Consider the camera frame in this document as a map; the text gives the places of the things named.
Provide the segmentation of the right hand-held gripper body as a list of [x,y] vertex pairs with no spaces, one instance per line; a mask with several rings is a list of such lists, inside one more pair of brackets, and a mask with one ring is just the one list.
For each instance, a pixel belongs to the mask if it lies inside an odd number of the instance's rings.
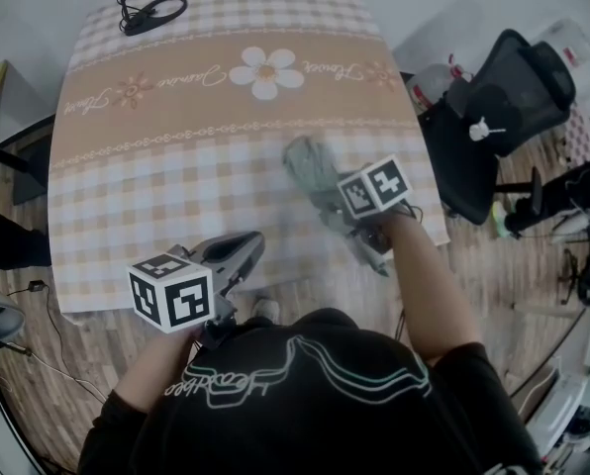
[[370,254],[391,251],[389,238],[381,225],[399,214],[416,218],[410,205],[413,192],[399,159],[391,154],[352,173],[343,173],[332,190],[322,197],[328,223],[348,241]]

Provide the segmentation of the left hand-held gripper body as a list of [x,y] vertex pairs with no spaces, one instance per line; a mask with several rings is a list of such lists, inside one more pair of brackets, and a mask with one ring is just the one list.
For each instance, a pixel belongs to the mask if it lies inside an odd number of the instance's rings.
[[134,312],[163,333],[199,334],[203,345],[218,345],[236,325],[227,299],[235,274],[226,261],[214,263],[201,248],[177,244],[128,266]]

